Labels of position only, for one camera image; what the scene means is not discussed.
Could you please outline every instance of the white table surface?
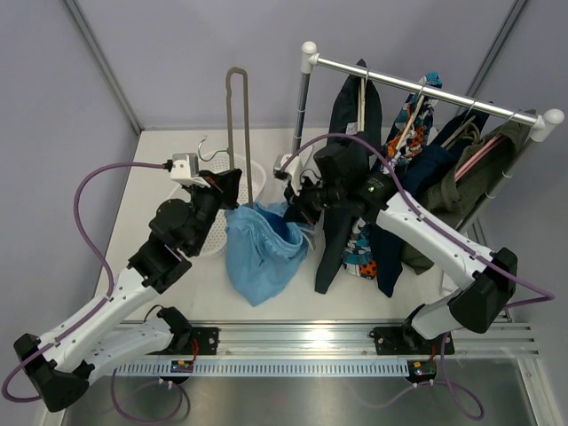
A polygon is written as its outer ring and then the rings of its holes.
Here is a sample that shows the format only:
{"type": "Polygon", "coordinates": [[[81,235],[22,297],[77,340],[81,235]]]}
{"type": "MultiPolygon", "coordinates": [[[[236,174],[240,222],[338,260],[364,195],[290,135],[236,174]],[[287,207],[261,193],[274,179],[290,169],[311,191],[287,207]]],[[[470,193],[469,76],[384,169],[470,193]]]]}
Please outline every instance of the white table surface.
{"type": "MultiPolygon", "coordinates": [[[[325,132],[326,129],[306,129],[304,141],[325,132]]],[[[252,159],[264,167],[267,175],[259,199],[262,203],[283,200],[282,183],[272,177],[272,166],[278,154],[288,152],[292,133],[291,129],[251,131],[252,159]]],[[[226,130],[144,131],[135,161],[162,163],[175,153],[194,152],[203,135],[208,137],[205,153],[226,147],[226,130]]],[[[234,136],[235,152],[241,154],[242,130],[235,131],[234,136]]],[[[149,221],[175,186],[165,171],[132,169],[106,253],[115,275],[146,241],[149,221]]],[[[354,277],[343,268],[325,295],[316,293],[314,279],[323,244],[320,233],[316,250],[309,253],[284,291],[257,307],[250,306],[233,289],[225,271],[225,256],[195,257],[191,259],[193,268],[175,285],[127,320],[142,320],[153,304],[176,306],[190,320],[400,320],[419,304],[441,297],[443,273],[436,266],[420,276],[404,266],[391,299],[379,291],[375,280],[354,277]]],[[[106,290],[107,277],[101,274],[97,294],[106,290]]]]}

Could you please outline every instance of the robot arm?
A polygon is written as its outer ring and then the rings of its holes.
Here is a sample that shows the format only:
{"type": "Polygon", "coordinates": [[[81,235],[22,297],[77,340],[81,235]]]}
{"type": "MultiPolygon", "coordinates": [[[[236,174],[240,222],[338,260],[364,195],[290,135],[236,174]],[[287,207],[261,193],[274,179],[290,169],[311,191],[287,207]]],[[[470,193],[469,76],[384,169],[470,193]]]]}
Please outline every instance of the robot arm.
{"type": "Polygon", "coordinates": [[[506,248],[494,253],[470,241],[420,206],[410,194],[406,198],[420,214],[410,209],[392,179],[382,172],[354,168],[355,154],[348,146],[334,144],[314,155],[321,179],[313,183],[305,177],[299,182],[303,165],[298,157],[282,170],[289,155],[279,158],[274,176],[289,179],[285,191],[288,210],[285,218],[315,224],[324,209],[350,208],[354,217],[377,223],[420,250],[438,264],[454,281],[458,290],[434,304],[418,307],[405,321],[402,333],[412,351],[430,348],[430,342],[445,332],[465,327],[484,333],[515,293],[515,282],[502,277],[479,260],[492,259],[506,272],[517,272],[517,258],[506,248]],[[471,251],[459,247],[427,222],[435,224],[471,251]]]}
{"type": "Polygon", "coordinates": [[[14,344],[22,361],[44,350],[25,370],[52,412],[75,403],[91,384],[125,362],[153,351],[177,353],[190,341],[192,327],[175,308],[163,308],[156,319],[108,336],[186,273],[192,266],[186,258],[199,255],[218,211],[237,207],[241,170],[199,172],[195,154],[174,155],[166,169],[191,194],[191,201],[167,200],[157,209],[148,241],[120,272],[112,294],[96,296],[51,331],[39,337],[25,334],[14,344]],[[66,338],[56,340],[79,323],[66,338]]]}

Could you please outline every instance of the white laundry basket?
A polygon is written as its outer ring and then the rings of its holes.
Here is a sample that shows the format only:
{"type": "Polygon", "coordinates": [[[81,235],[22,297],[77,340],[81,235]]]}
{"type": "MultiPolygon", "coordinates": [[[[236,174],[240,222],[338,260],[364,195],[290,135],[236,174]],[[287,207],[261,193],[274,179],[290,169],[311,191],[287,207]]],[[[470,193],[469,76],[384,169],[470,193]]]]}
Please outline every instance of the white laundry basket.
{"type": "MultiPolygon", "coordinates": [[[[209,158],[211,155],[213,155],[212,152],[204,154],[203,157],[209,158]]],[[[234,155],[234,167],[242,170],[241,181],[239,183],[239,198],[237,199],[239,204],[246,204],[249,202],[246,164],[245,157],[237,154],[234,155]]],[[[211,170],[214,173],[229,170],[229,154],[218,153],[210,162],[202,162],[200,160],[199,167],[200,170],[211,170]]],[[[250,161],[250,172],[252,175],[252,199],[256,200],[266,183],[266,172],[260,164],[253,162],[252,160],[250,161]]],[[[189,193],[181,187],[181,185],[176,185],[168,196],[168,199],[170,198],[179,198],[184,201],[189,201],[191,197],[189,196],[189,193]]],[[[211,226],[209,235],[201,248],[201,253],[199,254],[200,257],[213,257],[225,253],[225,245],[227,243],[227,234],[225,232],[226,225],[227,221],[225,219],[225,211],[219,210],[215,223],[211,226]]]]}

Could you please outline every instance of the olive green jacket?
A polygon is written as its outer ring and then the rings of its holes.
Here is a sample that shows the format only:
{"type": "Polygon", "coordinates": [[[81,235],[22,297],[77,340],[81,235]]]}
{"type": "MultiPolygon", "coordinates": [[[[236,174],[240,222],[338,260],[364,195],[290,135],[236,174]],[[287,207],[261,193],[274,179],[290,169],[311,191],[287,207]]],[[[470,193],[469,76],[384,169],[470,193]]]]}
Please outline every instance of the olive green jacket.
{"type": "MultiPolygon", "coordinates": [[[[513,162],[526,141],[530,126],[517,122],[506,122],[483,136],[476,144],[463,151],[458,163],[442,178],[419,195],[417,201],[428,211],[448,225],[456,228],[475,208],[481,197],[499,181],[501,173],[513,162]],[[501,134],[506,139],[485,154],[468,172],[455,182],[455,173],[491,138],[501,134]]],[[[402,261],[418,274],[428,271],[434,265],[420,251],[405,244],[402,248],[402,261]]]]}

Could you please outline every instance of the gray wall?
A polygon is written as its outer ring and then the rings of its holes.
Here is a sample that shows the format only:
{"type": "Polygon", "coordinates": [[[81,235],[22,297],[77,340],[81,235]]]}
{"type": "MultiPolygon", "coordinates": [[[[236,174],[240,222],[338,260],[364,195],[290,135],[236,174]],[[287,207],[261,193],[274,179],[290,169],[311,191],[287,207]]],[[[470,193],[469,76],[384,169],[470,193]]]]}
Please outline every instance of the gray wall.
{"type": "MultiPolygon", "coordinates": [[[[0,376],[16,366],[13,341],[41,334],[92,295],[99,265],[73,222],[88,171],[129,160],[136,139],[61,2],[0,2],[0,376]]],[[[105,248],[126,174],[85,192],[84,222],[105,248]]],[[[34,394],[24,375],[12,393],[34,394]]],[[[0,398],[0,423],[29,425],[43,404],[0,398]]]]}
{"type": "MultiPolygon", "coordinates": [[[[515,107],[566,108],[568,3],[533,0],[482,93],[483,99],[515,107]]],[[[568,122],[536,146],[515,178],[488,208],[483,225],[493,247],[519,257],[519,273],[556,294],[556,300],[515,311],[529,321],[541,347],[548,378],[568,421],[568,122]]],[[[521,296],[528,296],[519,291],[521,296]]]]}
{"type": "MultiPolygon", "coordinates": [[[[465,92],[512,0],[77,0],[146,128],[225,125],[225,72],[245,67],[255,127],[295,122],[301,45],[465,92]]],[[[326,127],[345,76],[317,68],[306,124],[326,127]]],[[[406,94],[381,88],[391,125],[406,94]]],[[[240,102],[235,117],[241,122],[240,102]]],[[[443,122],[455,108],[438,104],[443,122]]]]}

